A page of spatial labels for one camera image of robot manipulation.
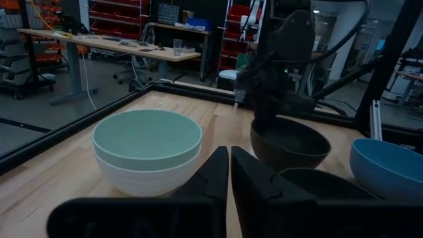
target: bowl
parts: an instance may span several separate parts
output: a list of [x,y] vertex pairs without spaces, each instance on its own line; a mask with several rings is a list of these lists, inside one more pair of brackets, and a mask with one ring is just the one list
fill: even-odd
[[423,202],[423,156],[375,139],[357,139],[350,153],[356,179],[376,195],[398,202]]
[[257,132],[251,123],[251,146],[257,158],[276,172],[295,167],[314,169],[330,152],[329,141],[314,129],[286,118],[276,118]]
[[137,171],[119,168],[103,160],[95,153],[97,163],[105,177],[122,192],[138,197],[152,197],[176,190],[188,181],[198,170],[195,156],[187,162],[170,169],[158,171]]
[[316,169],[287,169],[280,176],[320,200],[378,199],[344,178]]
[[189,117],[166,110],[133,110],[110,116],[93,130],[96,154],[119,168],[158,171],[197,155],[202,129]]

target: black metal frame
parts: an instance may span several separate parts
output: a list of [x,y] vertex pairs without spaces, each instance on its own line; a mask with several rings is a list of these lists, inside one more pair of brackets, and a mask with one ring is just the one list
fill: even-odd
[[[362,103],[357,111],[355,118],[347,116],[335,115],[326,112],[296,112],[296,111],[283,111],[280,114],[286,116],[293,116],[305,120],[312,120],[316,122],[322,122],[326,124],[332,124],[335,126],[341,126],[358,130],[363,135],[369,135],[369,108],[372,100],[379,100],[382,92],[387,86],[389,79],[393,73],[393,68],[397,64],[399,56],[404,48],[404,45],[417,21],[420,11],[423,7],[423,3],[420,1],[406,0],[401,10],[400,16],[393,29],[393,39],[389,41],[387,45],[388,49],[385,52],[384,64],[375,69],[373,77],[369,83],[365,95],[362,99]],[[76,120],[66,126],[63,126],[57,130],[46,133],[30,143],[20,146],[4,155],[0,155],[0,175],[10,171],[11,169],[19,166],[25,161],[33,158],[37,154],[51,148],[55,144],[63,141],[64,139],[76,134],[80,130],[90,126],[94,122],[104,118],[120,107],[128,104],[129,102],[142,97],[149,91],[161,91],[165,93],[172,93],[185,97],[192,97],[202,100],[210,100],[222,104],[233,105],[235,103],[235,95],[231,93],[222,93],[218,91],[211,91],[207,89],[199,89],[197,87],[189,87],[185,85],[179,85],[177,83],[152,83],[145,86],[140,91],[135,91],[134,85],[130,85],[130,94],[114,101],[113,103],[100,108],[99,110],[92,112],[85,117]],[[239,105],[243,108],[250,108],[248,103]],[[422,141],[422,132],[409,130],[406,128],[400,128],[396,126],[390,126],[383,124],[383,139],[391,143],[396,144],[407,144],[416,147],[416,151],[422,153],[423,145],[419,145],[418,141]]]

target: black bowl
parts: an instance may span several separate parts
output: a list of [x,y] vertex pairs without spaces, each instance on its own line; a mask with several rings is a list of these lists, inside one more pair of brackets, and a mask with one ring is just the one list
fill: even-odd
[[257,158],[276,172],[303,167],[314,169],[330,152],[329,141],[314,129],[293,120],[276,118],[257,132],[251,123],[250,139]]
[[287,169],[280,176],[320,200],[378,199],[346,179],[316,169]]

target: white bowl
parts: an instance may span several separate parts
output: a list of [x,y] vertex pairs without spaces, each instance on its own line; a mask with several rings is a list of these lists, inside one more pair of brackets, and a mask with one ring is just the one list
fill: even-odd
[[182,186],[198,170],[197,154],[187,162],[170,169],[158,171],[136,171],[119,168],[101,159],[97,153],[97,163],[105,177],[122,192],[138,197],[160,196]]

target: dark brown bowl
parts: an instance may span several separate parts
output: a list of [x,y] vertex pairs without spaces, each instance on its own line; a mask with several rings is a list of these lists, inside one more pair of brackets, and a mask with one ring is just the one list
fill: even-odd
[[314,129],[286,118],[276,118],[263,134],[251,123],[250,139],[257,158],[276,172],[290,168],[314,169],[330,152],[329,141]]

